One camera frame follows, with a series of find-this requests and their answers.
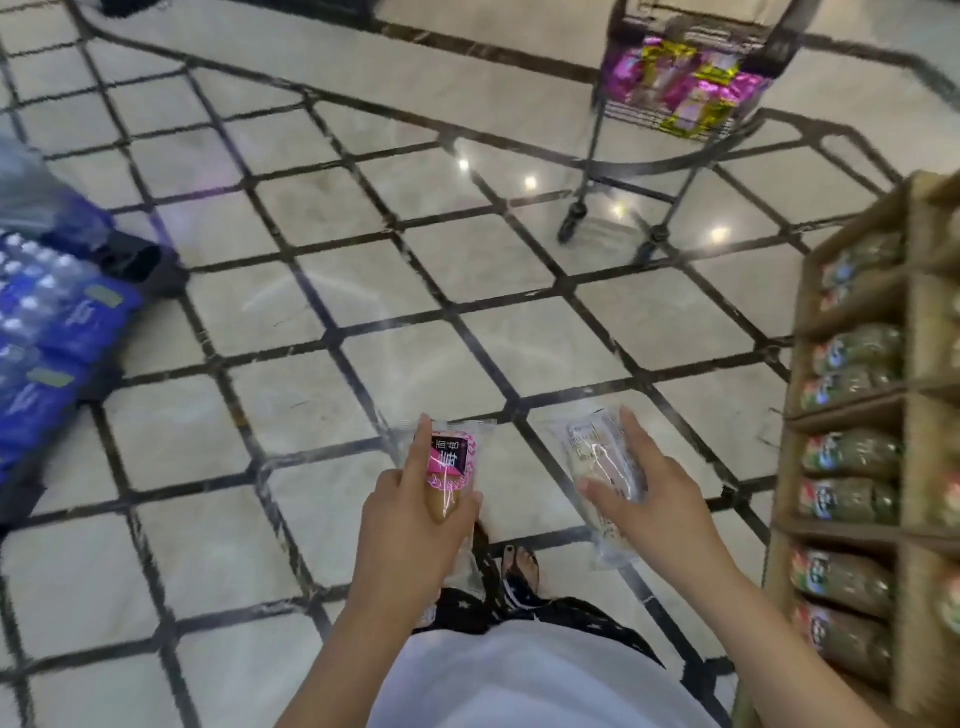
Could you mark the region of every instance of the shopping cart wheel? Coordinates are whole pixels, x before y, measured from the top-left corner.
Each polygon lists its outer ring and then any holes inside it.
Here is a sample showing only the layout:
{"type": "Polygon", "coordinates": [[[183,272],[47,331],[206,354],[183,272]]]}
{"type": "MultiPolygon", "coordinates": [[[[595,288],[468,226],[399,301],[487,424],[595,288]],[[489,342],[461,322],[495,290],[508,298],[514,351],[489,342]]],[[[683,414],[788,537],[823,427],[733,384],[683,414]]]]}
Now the shopping cart wheel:
{"type": "Polygon", "coordinates": [[[570,242],[577,231],[577,226],[587,217],[587,205],[579,200],[570,206],[567,211],[564,222],[560,225],[560,231],[557,233],[557,241],[563,245],[570,242]]]}

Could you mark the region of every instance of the tiled floor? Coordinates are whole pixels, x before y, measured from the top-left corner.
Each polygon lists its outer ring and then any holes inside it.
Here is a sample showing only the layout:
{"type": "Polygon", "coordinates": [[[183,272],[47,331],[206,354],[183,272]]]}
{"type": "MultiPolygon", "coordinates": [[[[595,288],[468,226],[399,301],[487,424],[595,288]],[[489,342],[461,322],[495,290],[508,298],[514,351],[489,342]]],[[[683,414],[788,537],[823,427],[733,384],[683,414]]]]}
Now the tiled floor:
{"type": "MultiPolygon", "coordinates": [[[[682,173],[633,180],[644,196],[598,186],[560,246],[583,84],[228,0],[91,15],[112,39],[59,2],[19,5],[0,0],[0,128],[194,277],[0,550],[0,728],[269,728],[343,608],[390,430],[421,411],[496,419],[494,551],[536,548],[545,588],[639,630],[725,723],[722,646],[642,563],[592,569],[545,423],[630,405],[759,581],[803,255],[892,178],[951,164],[949,104],[803,51],[742,151],[681,199],[682,173]],[[919,101],[894,134],[877,109],[901,88],[919,101]]],[[[619,161],[689,149],[615,122],[601,139],[619,161]]]]}

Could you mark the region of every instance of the white shirt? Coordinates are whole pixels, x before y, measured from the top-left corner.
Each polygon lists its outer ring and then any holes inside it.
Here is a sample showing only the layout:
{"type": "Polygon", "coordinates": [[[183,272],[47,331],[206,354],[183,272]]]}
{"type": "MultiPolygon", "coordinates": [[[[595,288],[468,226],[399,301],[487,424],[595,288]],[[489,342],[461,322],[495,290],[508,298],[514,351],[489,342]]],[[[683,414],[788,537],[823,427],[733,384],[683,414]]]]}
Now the white shirt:
{"type": "Polygon", "coordinates": [[[400,652],[368,728],[716,728],[629,647],[542,622],[428,632],[400,652]]]}

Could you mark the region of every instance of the finger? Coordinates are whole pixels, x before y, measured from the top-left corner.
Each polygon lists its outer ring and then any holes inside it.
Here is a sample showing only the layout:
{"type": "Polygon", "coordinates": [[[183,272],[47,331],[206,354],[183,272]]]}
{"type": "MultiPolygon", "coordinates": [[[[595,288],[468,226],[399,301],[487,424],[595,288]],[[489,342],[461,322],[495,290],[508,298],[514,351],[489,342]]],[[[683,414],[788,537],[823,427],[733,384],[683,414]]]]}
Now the finger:
{"type": "Polygon", "coordinates": [[[401,475],[403,475],[403,471],[399,471],[396,468],[384,471],[376,479],[376,488],[374,488],[373,491],[375,493],[390,493],[396,490],[396,486],[400,484],[401,475]]]}
{"type": "Polygon", "coordinates": [[[624,530],[625,521],[631,511],[630,501],[606,483],[591,477],[577,481],[577,492],[591,502],[601,515],[613,521],[621,531],[624,530]]]}
{"type": "Polygon", "coordinates": [[[420,415],[417,425],[417,434],[413,445],[407,454],[407,462],[403,465],[403,477],[400,480],[400,490],[415,493],[422,497],[423,481],[426,478],[426,468],[430,462],[430,446],[433,439],[433,421],[426,415],[420,415]]]}
{"type": "Polygon", "coordinates": [[[443,529],[444,539],[448,542],[452,550],[460,547],[464,539],[473,533],[473,525],[480,518],[480,507],[483,505],[483,494],[479,491],[473,491],[470,495],[460,501],[450,518],[446,520],[441,528],[443,529]]]}
{"type": "Polygon", "coordinates": [[[671,468],[666,458],[654,439],[640,426],[636,415],[629,408],[620,407],[620,422],[627,436],[627,446],[647,477],[654,480],[668,477],[671,474],[671,468]]]}

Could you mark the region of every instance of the transparent plastic packaging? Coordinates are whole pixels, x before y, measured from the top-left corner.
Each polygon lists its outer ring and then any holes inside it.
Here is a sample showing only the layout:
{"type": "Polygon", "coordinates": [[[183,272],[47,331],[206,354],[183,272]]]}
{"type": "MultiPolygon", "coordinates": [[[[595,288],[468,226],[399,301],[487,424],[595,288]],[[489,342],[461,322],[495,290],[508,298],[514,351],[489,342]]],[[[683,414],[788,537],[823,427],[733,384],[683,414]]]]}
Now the transparent plastic packaging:
{"type": "MultiPolygon", "coordinates": [[[[549,428],[564,450],[574,480],[595,478],[634,503],[646,496],[646,476],[627,449],[618,409],[601,409],[582,419],[553,422],[549,428]]],[[[596,567],[619,569],[634,561],[636,552],[620,529],[586,499],[583,505],[597,549],[596,567]]]]}
{"type": "MultiPolygon", "coordinates": [[[[423,483],[423,497],[430,517],[435,522],[446,521],[460,502],[476,489],[480,450],[495,426],[494,422],[481,420],[456,424],[433,421],[433,439],[423,483]]],[[[409,450],[416,431],[416,426],[412,425],[400,432],[398,444],[401,452],[409,450]]],[[[473,558],[472,535],[464,540],[457,552],[444,586],[459,589],[478,599],[485,598],[483,579],[473,558]]],[[[435,614],[435,609],[428,610],[418,628],[429,626],[435,614]]]]}

